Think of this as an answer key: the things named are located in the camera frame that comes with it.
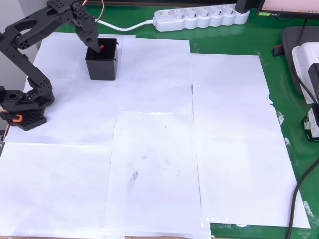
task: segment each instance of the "table surface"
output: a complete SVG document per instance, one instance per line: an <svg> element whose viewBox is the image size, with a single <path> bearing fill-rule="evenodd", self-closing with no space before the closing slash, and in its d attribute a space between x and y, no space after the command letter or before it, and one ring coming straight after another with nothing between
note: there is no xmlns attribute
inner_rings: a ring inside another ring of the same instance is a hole
<svg viewBox="0 0 319 239"><path fill-rule="evenodd" d="M87 6L87 9L95 17L98 17L101 11L100 6ZM165 7L107 6L102 20L118 27L130 27L152 19L154 12L159 9L165 9ZM276 110L285 118L281 128L284 137L290 141L287 150L298 181L319 157L319 143L307 141L301 121L310 106L296 92L285 57L273 57L271 50L274 46L281 44L281 32L285 27L302 24L301 19L279 22L272 17L256 16L256 11L252 10L245 25L184 29L173 32L158 32L151 25L129 32L118 32L100 24L98 28L100 33L132 34L139 38L187 39L190 41L191 53L259 55L269 87L270 99L274 102ZM319 25L319 21L309 20L308 25ZM75 32L70 25L58 31ZM312 229L294 229L293 239L319 238L318 181L319 168L315 169L301 186L303 201L309 205L307 215ZM239 227L231 224L211 224L210 227L212 235L220 238L282 239L287 233L287 228L281 227Z"/></svg>

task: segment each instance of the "power strip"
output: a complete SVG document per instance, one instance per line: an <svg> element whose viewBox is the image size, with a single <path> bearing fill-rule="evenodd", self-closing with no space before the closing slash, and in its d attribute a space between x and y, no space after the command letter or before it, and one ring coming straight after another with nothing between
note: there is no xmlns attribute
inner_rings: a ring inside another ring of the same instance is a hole
<svg viewBox="0 0 319 239"><path fill-rule="evenodd" d="M249 11L240 14L236 4L200 6L159 10L154 13L154 26L158 31L178 31L208 26L245 24Z"/></svg>

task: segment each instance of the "white device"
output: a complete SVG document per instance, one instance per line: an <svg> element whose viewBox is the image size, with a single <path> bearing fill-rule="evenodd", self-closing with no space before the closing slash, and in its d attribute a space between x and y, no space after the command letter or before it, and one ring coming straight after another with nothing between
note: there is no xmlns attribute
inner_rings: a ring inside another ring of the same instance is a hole
<svg viewBox="0 0 319 239"><path fill-rule="evenodd" d="M158 31L177 31L208 26L245 24L249 11L240 14L236 4L200 6L159 10L154 14L154 26Z"/></svg>
<svg viewBox="0 0 319 239"><path fill-rule="evenodd" d="M319 63L319 42L308 42L301 46L295 47L293 49L293 60L299 78L309 89L312 95L315 96L315 90L310 80L308 70L313 63ZM302 91L307 103L314 103L303 87Z"/></svg>

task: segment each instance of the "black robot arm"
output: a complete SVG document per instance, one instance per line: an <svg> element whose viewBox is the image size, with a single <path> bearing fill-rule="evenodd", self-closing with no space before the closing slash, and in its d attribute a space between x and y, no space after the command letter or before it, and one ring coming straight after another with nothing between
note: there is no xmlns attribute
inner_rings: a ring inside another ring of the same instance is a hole
<svg viewBox="0 0 319 239"><path fill-rule="evenodd" d="M0 117L9 125L29 130L46 123L44 108L54 102L49 79L18 49L25 50L48 37L58 27L71 23L83 43L100 52L94 18L77 0L50 0L47 7L8 26L0 33L0 51L27 76L33 88L27 93L0 86Z"/></svg>

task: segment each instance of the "white cable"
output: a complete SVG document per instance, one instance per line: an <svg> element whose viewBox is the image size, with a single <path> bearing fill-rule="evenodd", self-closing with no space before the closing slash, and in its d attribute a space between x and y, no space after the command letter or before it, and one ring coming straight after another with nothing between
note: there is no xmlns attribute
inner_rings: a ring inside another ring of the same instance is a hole
<svg viewBox="0 0 319 239"><path fill-rule="evenodd" d="M139 23L139 24L137 24L135 26L131 26L129 28L120 28L120 27L117 27L117 26L113 26L112 24L109 24L107 22L101 21L101 20L99 20L98 23L103 24L105 26L108 26L110 28L113 28L113 29L115 29L117 31L130 31L130 30L133 30L133 29L138 28L138 27L143 26L143 25L154 24L154 20L153 19L152 20L147 20L147 21L141 22L141 23Z"/></svg>

